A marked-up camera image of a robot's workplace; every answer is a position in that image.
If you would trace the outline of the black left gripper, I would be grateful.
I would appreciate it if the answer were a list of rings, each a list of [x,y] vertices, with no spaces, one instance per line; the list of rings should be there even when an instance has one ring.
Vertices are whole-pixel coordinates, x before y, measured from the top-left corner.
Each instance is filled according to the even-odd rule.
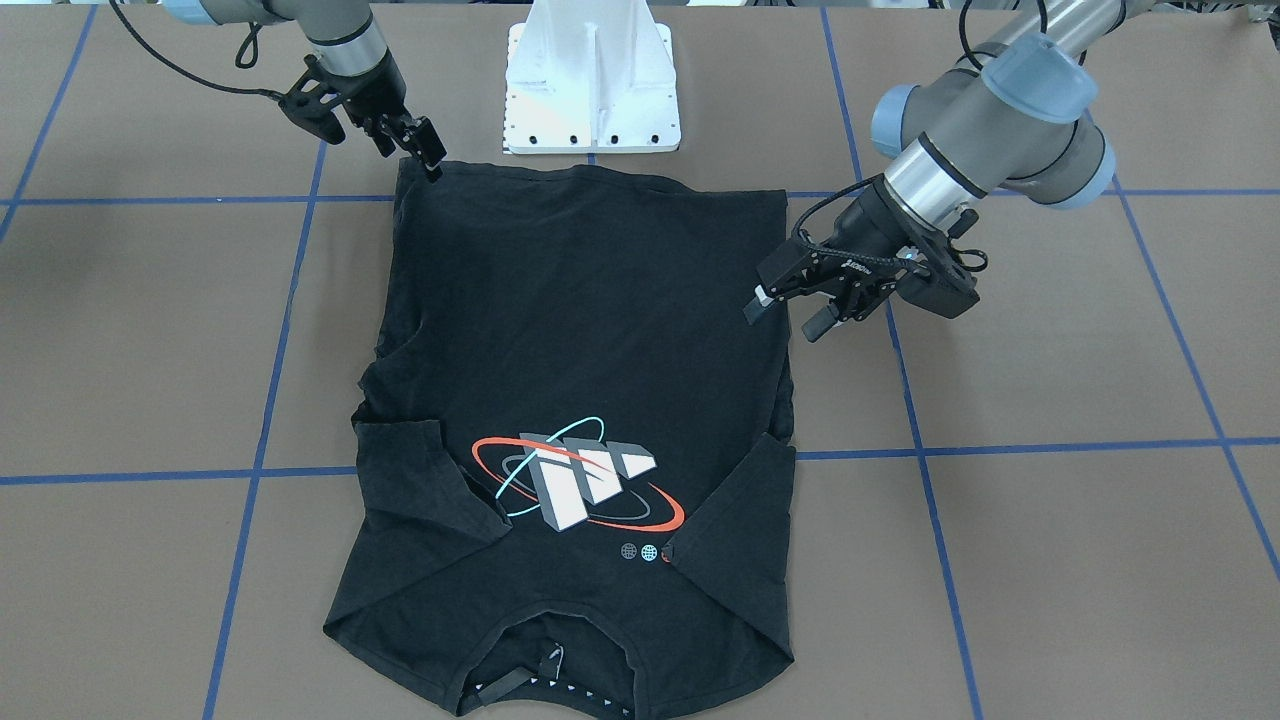
[[[852,201],[826,238],[806,222],[840,199]],[[756,266],[759,283],[742,314],[755,325],[776,304],[822,296],[826,304],[803,323],[817,343],[845,322],[861,322],[897,293],[897,281],[924,259],[911,246],[906,213],[886,184],[852,184],[815,202],[792,224],[790,245],[780,245]]]

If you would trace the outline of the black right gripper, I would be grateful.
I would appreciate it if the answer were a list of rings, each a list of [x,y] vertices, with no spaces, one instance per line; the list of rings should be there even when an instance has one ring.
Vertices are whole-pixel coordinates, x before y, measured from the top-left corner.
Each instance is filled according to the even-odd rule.
[[[370,137],[381,158],[394,154],[398,145],[419,163],[429,182],[442,178],[445,146],[429,118],[410,115],[404,79],[393,55],[384,55],[360,76],[335,76],[335,86],[352,124]]]

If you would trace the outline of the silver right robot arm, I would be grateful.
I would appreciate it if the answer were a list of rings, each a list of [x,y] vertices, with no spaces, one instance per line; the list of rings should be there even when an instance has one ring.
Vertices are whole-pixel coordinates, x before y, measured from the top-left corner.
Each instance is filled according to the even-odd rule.
[[[302,76],[285,91],[264,91],[297,127],[338,145],[342,109],[383,158],[401,150],[429,181],[442,177],[445,147],[426,117],[406,106],[407,88],[367,1],[165,1],[192,26],[298,27],[311,47]]]

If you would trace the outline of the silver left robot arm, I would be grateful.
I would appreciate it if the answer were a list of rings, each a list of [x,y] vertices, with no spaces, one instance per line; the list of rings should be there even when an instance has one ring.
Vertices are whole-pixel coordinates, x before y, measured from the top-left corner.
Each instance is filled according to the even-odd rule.
[[[1083,67],[1097,40],[1151,12],[1151,1],[1038,1],[928,85],[900,85],[876,105],[870,137],[887,156],[877,176],[836,193],[850,199],[829,234],[797,219],[758,268],[744,310],[758,323],[772,307],[822,293],[804,323],[809,341],[860,322],[892,296],[954,319],[979,300],[979,250],[957,249],[996,190],[1059,210],[1093,202],[1116,155],[1088,117],[1098,86]]]

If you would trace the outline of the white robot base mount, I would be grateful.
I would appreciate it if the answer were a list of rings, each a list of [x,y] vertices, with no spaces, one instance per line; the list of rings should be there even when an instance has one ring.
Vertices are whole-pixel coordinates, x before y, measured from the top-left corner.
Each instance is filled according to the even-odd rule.
[[[645,1],[535,1],[508,32],[503,149],[673,152],[682,142],[668,26]]]

